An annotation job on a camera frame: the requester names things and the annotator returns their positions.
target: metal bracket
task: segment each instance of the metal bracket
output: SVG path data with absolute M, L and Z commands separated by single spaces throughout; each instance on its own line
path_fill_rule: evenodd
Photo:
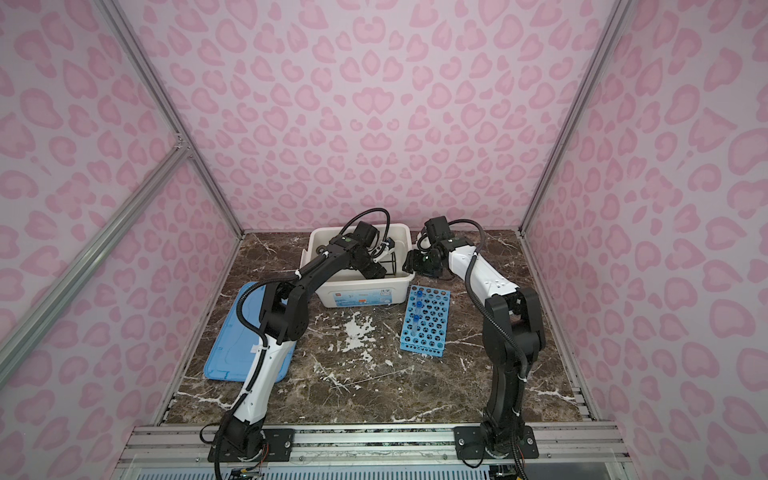
M 290 459 L 290 453 L 293 450 L 293 435 L 295 433 L 295 430 L 293 429 L 262 429 L 262 433 L 264 434 L 265 441 L 267 445 L 269 446 L 269 449 L 267 450 L 268 453 L 266 455 L 265 462 L 288 462 Z M 214 451 L 215 446 L 213 446 L 210 451 L 208 452 L 208 461 L 213 463 L 214 462 Z M 220 461 L 222 463 L 228 463 L 228 462 L 240 462 L 240 459 L 238 458 L 238 453 L 240 451 L 235 449 L 232 444 L 227 442 L 226 440 L 222 442 L 221 445 L 221 453 L 220 453 Z
M 456 457 L 458 459 L 479 460 L 490 457 L 485 451 L 485 442 L 480 433 L 480 427 L 454 427 L 453 437 Z M 518 447 L 523 458 L 538 458 L 536 438 L 533 435 L 533 429 L 529 425 L 523 427 L 523 439 L 518 441 Z

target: pink wall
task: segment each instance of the pink wall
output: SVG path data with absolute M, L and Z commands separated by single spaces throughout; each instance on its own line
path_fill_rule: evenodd
M 643 0 L 529 236 L 645 478 L 768 475 L 766 15 Z
M 169 150 L 85 0 L 0 6 L 0 341 Z
M 108 477 L 163 407 L 234 245 L 182 166 L 0 392 L 0 477 Z
M 613 1 L 121 4 L 243 225 L 311 230 L 518 226 Z

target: label on bin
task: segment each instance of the label on bin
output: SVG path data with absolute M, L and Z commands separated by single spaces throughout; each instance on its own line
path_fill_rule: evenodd
M 392 303 L 391 288 L 375 288 L 371 290 L 346 290 L 331 292 L 336 306 L 389 305 Z

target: side wall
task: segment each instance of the side wall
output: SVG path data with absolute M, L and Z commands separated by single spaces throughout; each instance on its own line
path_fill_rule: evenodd
M 766 15 L 642 1 L 528 235 L 645 478 L 768 475 Z
M 121 0 L 248 229 L 516 227 L 613 0 Z
M 235 243 L 182 165 L 0 392 L 0 477 L 108 478 L 162 408 Z
M 0 6 L 0 342 L 175 143 L 86 0 Z

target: brown marble surface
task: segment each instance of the brown marble surface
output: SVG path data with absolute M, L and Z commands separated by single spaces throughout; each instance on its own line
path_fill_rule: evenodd
M 488 262 L 518 285 L 532 285 L 514 232 L 490 231 L 488 236 L 483 253 Z M 242 384 L 209 380 L 203 374 L 223 321 L 242 285 L 296 269 L 308 239 L 308 233 L 246 237 L 166 422 L 217 422 L 231 406 Z M 309 329 L 296 344 L 286 378 L 274 386 L 266 423 L 478 422 L 491 384 L 480 314 L 458 277 L 442 281 L 417 276 L 414 284 L 451 290 L 442 358 L 400 350 L 405 303 L 328 309 L 314 296 Z M 525 420 L 579 421 L 548 322 L 545 327 L 547 347 L 528 381 Z M 348 342 L 354 339 L 361 341 Z M 362 346 L 348 348 L 358 343 Z

